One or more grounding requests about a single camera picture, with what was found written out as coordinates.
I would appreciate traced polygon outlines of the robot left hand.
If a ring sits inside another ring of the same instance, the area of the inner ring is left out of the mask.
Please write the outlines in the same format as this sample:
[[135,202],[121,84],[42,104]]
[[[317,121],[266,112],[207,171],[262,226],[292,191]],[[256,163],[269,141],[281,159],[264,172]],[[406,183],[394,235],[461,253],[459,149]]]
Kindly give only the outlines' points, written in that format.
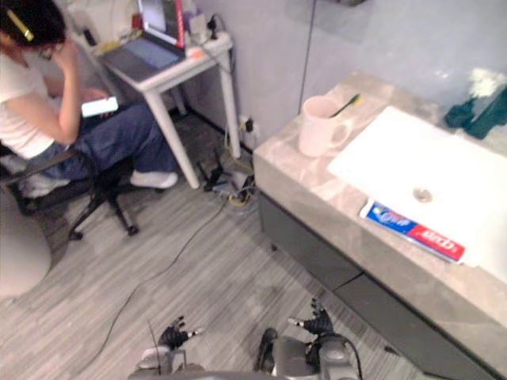
[[175,318],[163,331],[158,338],[158,346],[166,347],[168,349],[176,350],[180,348],[188,340],[203,335],[205,328],[199,327],[194,330],[184,330],[185,317],[183,315]]

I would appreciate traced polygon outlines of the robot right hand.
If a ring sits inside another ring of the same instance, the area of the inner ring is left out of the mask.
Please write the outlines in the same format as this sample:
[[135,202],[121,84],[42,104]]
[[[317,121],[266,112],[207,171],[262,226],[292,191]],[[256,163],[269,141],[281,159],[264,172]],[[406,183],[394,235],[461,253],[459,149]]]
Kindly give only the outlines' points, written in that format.
[[287,318],[288,323],[290,325],[294,325],[296,327],[304,329],[307,332],[316,336],[322,336],[333,333],[334,325],[330,319],[330,315],[328,314],[323,304],[317,298],[311,299],[311,309],[312,309],[312,318],[302,320],[296,317],[288,317]]

